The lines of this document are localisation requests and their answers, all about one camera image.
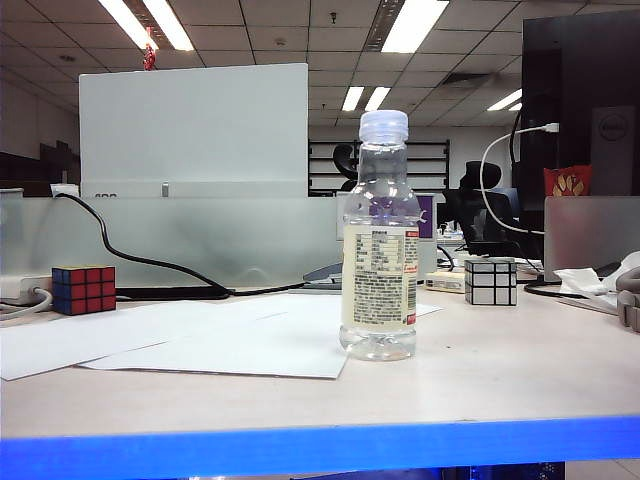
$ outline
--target plastic water bottle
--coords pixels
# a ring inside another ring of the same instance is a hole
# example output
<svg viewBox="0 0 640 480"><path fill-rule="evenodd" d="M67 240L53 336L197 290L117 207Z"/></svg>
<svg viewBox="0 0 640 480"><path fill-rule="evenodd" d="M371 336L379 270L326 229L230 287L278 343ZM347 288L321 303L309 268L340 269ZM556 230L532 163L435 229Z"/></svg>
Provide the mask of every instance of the plastic water bottle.
<svg viewBox="0 0 640 480"><path fill-rule="evenodd" d="M420 206L407 184L408 119L378 110L360 119L358 184L344 209L340 343L363 360L415 353Z"/></svg>

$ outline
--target air vent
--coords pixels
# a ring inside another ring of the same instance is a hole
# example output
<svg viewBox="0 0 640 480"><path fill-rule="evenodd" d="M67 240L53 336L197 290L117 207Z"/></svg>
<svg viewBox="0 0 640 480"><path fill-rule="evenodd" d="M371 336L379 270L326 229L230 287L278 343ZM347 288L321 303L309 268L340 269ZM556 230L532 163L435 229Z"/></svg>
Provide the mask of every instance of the air vent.
<svg viewBox="0 0 640 480"><path fill-rule="evenodd" d="M455 88L478 88L489 80L491 73L451 73L440 85Z"/></svg>
<svg viewBox="0 0 640 480"><path fill-rule="evenodd" d="M391 27L402 10L404 0L381 0L378 11L371 24L367 41L364 44L365 52L381 52L384 42L387 41Z"/></svg>

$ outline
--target rubik's cube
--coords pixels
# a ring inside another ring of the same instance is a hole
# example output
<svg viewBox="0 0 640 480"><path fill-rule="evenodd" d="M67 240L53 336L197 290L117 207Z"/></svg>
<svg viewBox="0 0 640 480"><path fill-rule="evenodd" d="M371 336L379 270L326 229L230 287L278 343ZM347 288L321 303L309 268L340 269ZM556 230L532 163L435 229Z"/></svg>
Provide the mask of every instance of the rubik's cube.
<svg viewBox="0 0 640 480"><path fill-rule="evenodd" d="M464 261L464 293L472 305L515 305L516 264L513 258Z"/></svg>
<svg viewBox="0 0 640 480"><path fill-rule="evenodd" d="M116 308L116 269L105 265L54 267L53 309L65 315Z"/></svg>

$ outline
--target blue desk edge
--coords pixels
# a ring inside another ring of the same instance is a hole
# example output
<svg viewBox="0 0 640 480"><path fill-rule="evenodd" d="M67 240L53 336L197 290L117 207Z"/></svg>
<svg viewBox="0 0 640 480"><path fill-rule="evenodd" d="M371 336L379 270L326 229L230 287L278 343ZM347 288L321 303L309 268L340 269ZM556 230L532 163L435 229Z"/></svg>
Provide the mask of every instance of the blue desk edge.
<svg viewBox="0 0 640 480"><path fill-rule="evenodd" d="M0 441L0 479L341 472L640 457L640 415Z"/></svg>

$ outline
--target power adapter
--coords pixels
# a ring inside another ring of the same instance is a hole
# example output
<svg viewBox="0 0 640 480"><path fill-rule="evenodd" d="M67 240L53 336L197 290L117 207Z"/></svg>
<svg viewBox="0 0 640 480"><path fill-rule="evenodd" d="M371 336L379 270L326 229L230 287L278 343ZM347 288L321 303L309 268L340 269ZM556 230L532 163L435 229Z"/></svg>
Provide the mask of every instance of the power adapter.
<svg viewBox="0 0 640 480"><path fill-rule="evenodd" d="M0 275L0 299L11 305L31 305L42 300L35 288L51 291L51 274Z"/></svg>

